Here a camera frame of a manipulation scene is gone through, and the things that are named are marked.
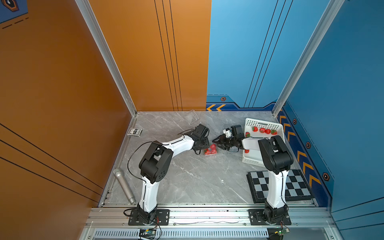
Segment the clear plastic clamshell container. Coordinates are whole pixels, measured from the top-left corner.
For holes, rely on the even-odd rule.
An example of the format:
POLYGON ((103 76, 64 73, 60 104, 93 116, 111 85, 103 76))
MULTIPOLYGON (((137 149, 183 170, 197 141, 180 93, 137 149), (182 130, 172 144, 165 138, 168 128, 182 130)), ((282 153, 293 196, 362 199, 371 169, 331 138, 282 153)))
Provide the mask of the clear plastic clamshell container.
POLYGON ((217 145, 216 144, 211 144, 204 151, 205 156, 216 155, 217 153, 218 153, 218 150, 217 150, 217 145))

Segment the white perforated plastic basket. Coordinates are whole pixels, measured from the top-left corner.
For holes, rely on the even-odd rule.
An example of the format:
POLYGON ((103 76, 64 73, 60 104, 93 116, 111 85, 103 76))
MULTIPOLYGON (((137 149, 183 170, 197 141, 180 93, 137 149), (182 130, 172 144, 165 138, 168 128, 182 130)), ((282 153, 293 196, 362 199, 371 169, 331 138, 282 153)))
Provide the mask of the white perforated plastic basket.
POLYGON ((268 148, 268 145, 271 144, 273 137, 279 136, 279 139, 285 142, 283 125, 278 123, 246 118, 244 132, 245 134, 246 132, 251 134, 251 137, 246 138, 245 136, 242 140, 244 147, 242 162, 245 164, 264 167, 263 152, 264 149, 268 148), (258 127, 258 131, 253 132, 253 127, 258 127), (278 134, 266 134, 266 131, 261 133, 260 128, 276 130, 278 134))

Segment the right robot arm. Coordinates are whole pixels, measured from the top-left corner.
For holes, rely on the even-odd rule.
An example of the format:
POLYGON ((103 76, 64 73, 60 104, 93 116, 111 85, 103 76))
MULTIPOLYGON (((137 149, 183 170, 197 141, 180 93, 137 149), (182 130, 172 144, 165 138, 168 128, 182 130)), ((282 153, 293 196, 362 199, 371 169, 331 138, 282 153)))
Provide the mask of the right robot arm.
POLYGON ((269 225, 280 224, 288 216, 285 186, 294 160, 281 136, 267 138, 246 137, 240 125, 223 130, 212 140, 222 150, 258 150, 269 172, 268 195, 263 211, 263 221, 269 225))

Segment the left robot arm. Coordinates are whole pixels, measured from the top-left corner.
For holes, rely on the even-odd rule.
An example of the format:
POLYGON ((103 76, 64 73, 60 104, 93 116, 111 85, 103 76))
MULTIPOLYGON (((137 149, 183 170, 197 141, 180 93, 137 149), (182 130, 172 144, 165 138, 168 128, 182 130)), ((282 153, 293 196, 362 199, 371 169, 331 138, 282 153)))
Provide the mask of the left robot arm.
POLYGON ((139 219, 144 224, 155 223, 158 206, 157 196, 159 183, 166 176, 172 158, 186 151, 194 151, 199 155, 210 146, 209 128, 200 124, 192 130, 182 133, 181 137, 170 142, 151 142, 144 154, 139 169, 141 171, 143 189, 137 206, 139 219))

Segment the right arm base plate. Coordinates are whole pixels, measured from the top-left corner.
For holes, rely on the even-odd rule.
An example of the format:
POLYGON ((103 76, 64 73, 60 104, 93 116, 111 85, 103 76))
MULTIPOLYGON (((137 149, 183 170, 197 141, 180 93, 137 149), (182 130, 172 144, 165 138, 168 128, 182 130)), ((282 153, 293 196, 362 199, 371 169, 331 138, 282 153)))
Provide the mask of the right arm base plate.
POLYGON ((252 226, 279 226, 281 223, 283 226, 290 226, 292 224, 285 210, 249 209, 248 214, 252 226))

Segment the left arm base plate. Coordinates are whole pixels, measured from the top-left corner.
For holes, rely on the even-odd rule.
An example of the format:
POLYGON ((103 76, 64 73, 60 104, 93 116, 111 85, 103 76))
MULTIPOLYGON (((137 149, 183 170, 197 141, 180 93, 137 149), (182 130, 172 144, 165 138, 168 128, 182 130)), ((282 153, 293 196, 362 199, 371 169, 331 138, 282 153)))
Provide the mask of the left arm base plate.
POLYGON ((168 209, 155 209, 150 213, 142 210, 134 209, 130 213, 129 226, 154 226, 156 224, 167 226, 170 219, 170 210, 168 209))

